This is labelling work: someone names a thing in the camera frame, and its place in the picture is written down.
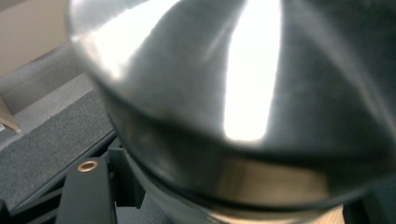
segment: brass screw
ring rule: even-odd
[[[97,161],[85,161],[78,166],[80,172],[89,172],[98,166]]]

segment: gray carpet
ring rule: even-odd
[[[14,207],[112,127],[97,92],[0,151],[0,198]]]

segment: beige wall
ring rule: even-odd
[[[67,0],[26,0],[0,9],[0,76],[66,42]]]

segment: stainless steel container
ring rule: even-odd
[[[319,213],[395,172],[395,15],[357,0],[68,8],[132,160],[185,200],[251,219]]]

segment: shiny metal surface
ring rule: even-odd
[[[134,158],[245,209],[331,206],[396,168],[386,1],[71,0],[70,38]]]

